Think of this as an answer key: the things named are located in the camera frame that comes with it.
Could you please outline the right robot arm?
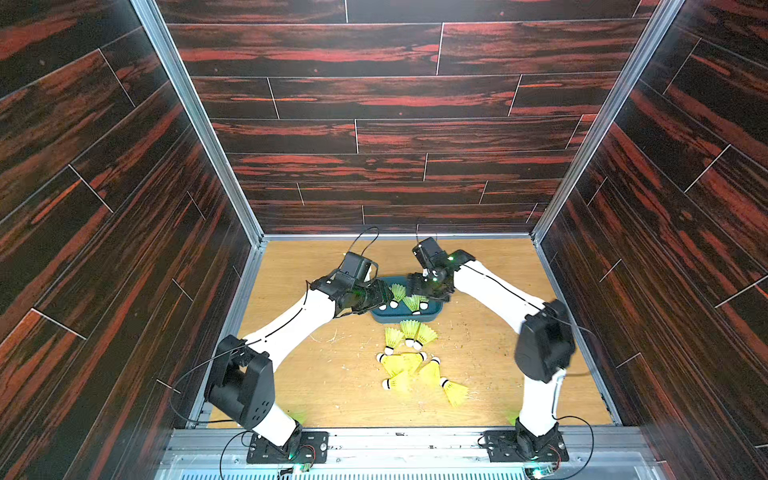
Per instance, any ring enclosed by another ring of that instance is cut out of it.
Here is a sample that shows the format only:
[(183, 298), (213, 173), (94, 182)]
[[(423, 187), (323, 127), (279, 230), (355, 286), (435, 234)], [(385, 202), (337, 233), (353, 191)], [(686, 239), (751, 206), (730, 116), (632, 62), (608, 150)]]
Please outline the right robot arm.
[(468, 252), (448, 253), (432, 237), (417, 243), (412, 253), (422, 271), (408, 276), (409, 292), (446, 302), (459, 291), (497, 314), (518, 335), (514, 360), (524, 387), (516, 440), (522, 447), (543, 448), (558, 434), (559, 395), (575, 352), (566, 306), (525, 293)]

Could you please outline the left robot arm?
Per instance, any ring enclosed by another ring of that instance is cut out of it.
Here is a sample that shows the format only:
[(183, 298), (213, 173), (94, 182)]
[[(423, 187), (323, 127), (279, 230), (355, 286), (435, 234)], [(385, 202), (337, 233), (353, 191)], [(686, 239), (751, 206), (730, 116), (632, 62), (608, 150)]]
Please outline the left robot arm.
[(225, 337), (212, 358), (205, 400), (246, 431), (292, 458), (300, 449), (301, 424), (276, 401), (274, 374), (307, 337), (331, 320), (386, 306), (393, 299), (381, 279), (322, 277), (283, 314), (243, 338)]

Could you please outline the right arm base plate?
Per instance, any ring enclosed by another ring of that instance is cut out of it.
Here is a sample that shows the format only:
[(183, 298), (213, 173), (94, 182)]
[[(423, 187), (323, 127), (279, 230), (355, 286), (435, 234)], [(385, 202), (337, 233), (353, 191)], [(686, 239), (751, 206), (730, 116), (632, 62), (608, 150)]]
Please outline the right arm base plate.
[(556, 424), (545, 435), (522, 430), (487, 430), (479, 439), (492, 463), (555, 463), (569, 460), (569, 453)]

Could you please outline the teal plastic storage box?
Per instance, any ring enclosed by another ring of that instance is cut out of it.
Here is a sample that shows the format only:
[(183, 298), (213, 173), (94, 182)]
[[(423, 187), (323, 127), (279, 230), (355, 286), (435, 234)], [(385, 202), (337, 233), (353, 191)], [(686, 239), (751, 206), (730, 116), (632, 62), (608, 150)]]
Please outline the teal plastic storage box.
[(390, 302), (372, 310), (373, 319), (380, 324), (399, 324), (410, 319), (431, 322), (442, 312), (444, 303), (428, 299), (422, 302), (417, 310), (412, 310), (404, 300), (400, 300), (396, 308), (393, 305), (394, 303)]

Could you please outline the yellow shuttlecock pile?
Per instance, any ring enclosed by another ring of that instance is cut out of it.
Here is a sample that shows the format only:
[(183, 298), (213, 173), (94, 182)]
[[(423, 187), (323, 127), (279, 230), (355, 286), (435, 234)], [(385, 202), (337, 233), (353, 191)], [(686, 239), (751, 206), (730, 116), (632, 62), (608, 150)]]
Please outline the yellow shuttlecock pile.
[(386, 355), (385, 353), (379, 353), (376, 356), (376, 359), (389, 377), (395, 377), (401, 373), (408, 372), (407, 361), (402, 355)]

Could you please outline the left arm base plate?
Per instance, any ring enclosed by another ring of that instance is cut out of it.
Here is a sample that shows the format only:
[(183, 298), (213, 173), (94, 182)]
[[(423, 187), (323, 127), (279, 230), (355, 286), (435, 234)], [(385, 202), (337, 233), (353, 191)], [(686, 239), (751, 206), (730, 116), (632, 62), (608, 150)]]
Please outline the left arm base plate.
[(265, 437), (251, 438), (246, 463), (249, 465), (325, 464), (328, 457), (329, 432), (303, 430), (294, 434), (285, 445), (275, 445)]

